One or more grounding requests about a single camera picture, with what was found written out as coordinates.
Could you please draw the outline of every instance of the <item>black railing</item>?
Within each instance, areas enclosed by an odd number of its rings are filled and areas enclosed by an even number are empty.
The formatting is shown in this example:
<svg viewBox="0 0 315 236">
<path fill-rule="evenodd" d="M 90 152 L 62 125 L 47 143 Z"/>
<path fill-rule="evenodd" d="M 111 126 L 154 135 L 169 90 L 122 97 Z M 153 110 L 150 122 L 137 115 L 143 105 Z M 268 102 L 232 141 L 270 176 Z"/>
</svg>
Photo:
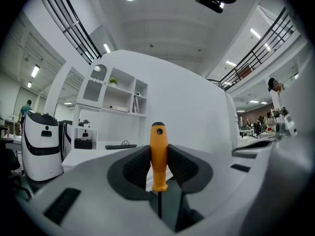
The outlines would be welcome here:
<svg viewBox="0 0 315 236">
<path fill-rule="evenodd" d="M 46 9 L 74 48 L 87 63 L 101 57 L 101 53 L 84 29 L 70 0 L 42 0 Z"/>
<path fill-rule="evenodd" d="M 208 80 L 214 81 L 220 88 L 228 90 L 263 64 L 288 40 L 294 31 L 295 28 L 284 8 L 259 42 L 227 75 L 220 81 Z"/>
</svg>

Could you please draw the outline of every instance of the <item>chair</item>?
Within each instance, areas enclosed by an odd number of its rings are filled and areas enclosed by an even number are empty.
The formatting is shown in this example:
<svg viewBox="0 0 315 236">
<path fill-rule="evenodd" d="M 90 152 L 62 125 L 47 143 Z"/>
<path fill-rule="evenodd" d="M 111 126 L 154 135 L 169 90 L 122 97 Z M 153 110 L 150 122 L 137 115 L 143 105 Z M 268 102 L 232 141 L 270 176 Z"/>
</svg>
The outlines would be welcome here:
<svg viewBox="0 0 315 236">
<path fill-rule="evenodd" d="M 0 126 L 0 133 L 2 130 L 7 130 L 7 127 Z M 0 138 L 0 151 L 2 151 L 2 155 L 4 156 L 4 163 L 6 164 L 6 170 L 8 173 L 9 185 L 12 188 L 16 188 L 19 190 L 23 190 L 26 192 L 29 199 L 32 198 L 28 189 L 21 186 L 22 180 L 19 175 L 10 177 L 12 175 L 11 171 L 17 170 L 20 168 L 19 160 L 16 158 L 13 150 L 5 148 L 5 144 L 12 143 L 12 138 Z"/>
</svg>

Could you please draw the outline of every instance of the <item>white robot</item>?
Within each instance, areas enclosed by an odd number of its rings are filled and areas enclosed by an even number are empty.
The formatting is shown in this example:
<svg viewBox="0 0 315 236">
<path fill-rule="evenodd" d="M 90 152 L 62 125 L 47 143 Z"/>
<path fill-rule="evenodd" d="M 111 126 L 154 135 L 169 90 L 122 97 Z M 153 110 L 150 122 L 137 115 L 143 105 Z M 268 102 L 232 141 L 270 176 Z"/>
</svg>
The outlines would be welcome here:
<svg viewBox="0 0 315 236">
<path fill-rule="evenodd" d="M 26 175 L 32 180 L 44 181 L 63 173 L 55 118 L 27 112 L 23 125 L 22 157 Z"/>
</svg>

